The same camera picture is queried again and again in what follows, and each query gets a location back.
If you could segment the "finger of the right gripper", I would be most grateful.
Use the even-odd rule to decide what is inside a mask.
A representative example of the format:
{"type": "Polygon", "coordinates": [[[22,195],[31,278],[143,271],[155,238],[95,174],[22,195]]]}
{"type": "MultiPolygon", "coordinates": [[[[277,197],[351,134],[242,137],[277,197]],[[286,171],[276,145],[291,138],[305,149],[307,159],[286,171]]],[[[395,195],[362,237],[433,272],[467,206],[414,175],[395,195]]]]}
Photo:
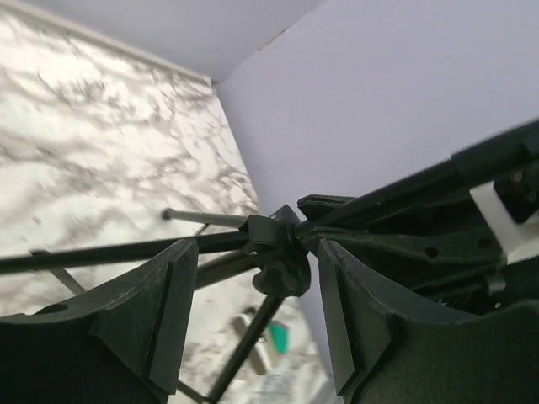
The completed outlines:
{"type": "Polygon", "coordinates": [[[315,226],[351,227],[396,215],[465,188],[453,167],[432,167],[355,199],[312,194],[297,207],[315,226]]]}
{"type": "Polygon", "coordinates": [[[485,228],[410,236],[319,227],[303,235],[302,243],[317,253],[323,239],[337,242],[367,267],[411,290],[470,279],[501,265],[501,247],[485,228]]]}

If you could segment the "grey stapler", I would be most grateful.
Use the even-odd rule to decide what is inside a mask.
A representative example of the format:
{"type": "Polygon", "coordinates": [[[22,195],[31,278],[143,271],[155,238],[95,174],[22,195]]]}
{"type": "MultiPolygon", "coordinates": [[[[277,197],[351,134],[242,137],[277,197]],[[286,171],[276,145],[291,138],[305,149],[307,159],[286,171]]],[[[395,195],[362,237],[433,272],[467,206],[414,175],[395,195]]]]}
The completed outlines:
{"type": "MultiPolygon", "coordinates": [[[[239,338],[244,340],[253,322],[253,312],[242,311],[233,320],[232,327],[239,338]]],[[[256,375],[267,375],[270,371],[270,357],[267,351],[267,340],[259,335],[252,341],[248,354],[248,363],[256,375]]]]}

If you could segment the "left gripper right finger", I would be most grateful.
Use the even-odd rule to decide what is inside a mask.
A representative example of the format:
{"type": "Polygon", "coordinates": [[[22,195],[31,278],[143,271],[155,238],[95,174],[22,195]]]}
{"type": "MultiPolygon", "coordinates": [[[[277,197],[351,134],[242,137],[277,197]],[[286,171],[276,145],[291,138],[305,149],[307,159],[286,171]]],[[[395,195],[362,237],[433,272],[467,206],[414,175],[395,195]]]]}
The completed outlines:
{"type": "Polygon", "coordinates": [[[485,316],[440,305],[364,265],[318,250],[336,393],[347,403],[535,403],[538,304],[485,316]]]}

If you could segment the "black tripod music stand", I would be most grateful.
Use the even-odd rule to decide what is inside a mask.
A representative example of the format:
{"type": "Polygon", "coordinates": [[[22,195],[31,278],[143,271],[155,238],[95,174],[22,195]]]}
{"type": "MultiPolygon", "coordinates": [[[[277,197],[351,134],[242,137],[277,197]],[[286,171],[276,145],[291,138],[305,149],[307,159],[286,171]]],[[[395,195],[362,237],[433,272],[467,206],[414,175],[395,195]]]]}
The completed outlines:
{"type": "MultiPolygon", "coordinates": [[[[308,291],[311,284],[308,256],[313,255],[318,260],[318,252],[313,253],[309,250],[302,243],[302,236],[313,228],[328,227],[339,231],[363,231],[372,234],[442,236],[484,228],[485,225],[480,215],[474,215],[472,212],[465,215],[467,223],[459,220],[450,222],[436,219],[433,210],[424,210],[421,206],[351,227],[315,226],[298,207],[293,210],[289,206],[280,208],[271,216],[242,217],[172,209],[165,210],[163,216],[167,219],[221,226],[222,232],[64,252],[35,252],[28,256],[3,259],[1,271],[3,274],[13,274],[30,269],[73,268],[128,262],[138,262],[139,267],[176,242],[195,242],[199,248],[195,291],[253,270],[255,272],[253,286],[264,295],[264,302],[253,319],[247,337],[240,340],[209,395],[202,396],[177,379],[174,393],[182,392],[198,403],[217,403],[221,400],[232,379],[248,358],[252,341],[262,335],[283,301],[291,296],[299,297],[308,291]]],[[[421,295],[420,290],[408,290],[440,305],[476,316],[485,316],[527,301],[521,300],[502,306],[489,303],[476,304],[473,300],[469,300],[463,308],[460,308],[456,304],[425,297],[421,295]]],[[[538,304],[538,297],[530,300],[538,304]]]]}

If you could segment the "green eraser block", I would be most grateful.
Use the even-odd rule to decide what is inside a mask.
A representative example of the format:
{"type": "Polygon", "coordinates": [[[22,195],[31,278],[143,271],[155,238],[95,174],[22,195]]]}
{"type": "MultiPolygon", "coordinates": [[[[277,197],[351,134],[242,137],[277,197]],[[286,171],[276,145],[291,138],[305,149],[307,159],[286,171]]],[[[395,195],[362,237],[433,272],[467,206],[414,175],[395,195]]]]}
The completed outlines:
{"type": "Polygon", "coordinates": [[[279,355],[286,354],[289,351],[289,327],[283,322],[272,321],[268,325],[268,330],[276,353],[278,353],[279,355]]]}

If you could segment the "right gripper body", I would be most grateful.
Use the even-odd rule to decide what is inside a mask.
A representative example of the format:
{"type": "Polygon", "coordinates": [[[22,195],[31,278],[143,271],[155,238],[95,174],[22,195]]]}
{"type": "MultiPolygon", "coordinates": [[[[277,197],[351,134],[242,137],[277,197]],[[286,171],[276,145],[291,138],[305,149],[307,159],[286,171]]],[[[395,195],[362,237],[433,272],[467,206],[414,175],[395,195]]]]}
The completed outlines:
{"type": "MultiPolygon", "coordinates": [[[[480,215],[484,228],[494,236],[473,201],[470,190],[493,182],[505,209],[518,224],[538,213],[538,123],[515,127],[475,146],[458,152],[432,167],[453,167],[462,176],[465,188],[421,205],[433,210],[436,219],[462,221],[472,212],[480,215]]],[[[463,308],[469,300],[476,304],[509,304],[538,297],[538,256],[508,264],[501,247],[501,265],[454,283],[420,290],[421,295],[463,308]]]]}

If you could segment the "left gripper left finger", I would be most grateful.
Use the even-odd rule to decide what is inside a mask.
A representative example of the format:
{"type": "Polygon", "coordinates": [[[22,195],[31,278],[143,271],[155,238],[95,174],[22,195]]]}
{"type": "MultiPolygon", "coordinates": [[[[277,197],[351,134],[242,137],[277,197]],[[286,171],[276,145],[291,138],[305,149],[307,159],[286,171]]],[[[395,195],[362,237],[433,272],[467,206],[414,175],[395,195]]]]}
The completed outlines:
{"type": "Polygon", "coordinates": [[[176,242],[33,315],[1,320],[4,403],[164,403],[176,391],[198,264],[176,242]]]}

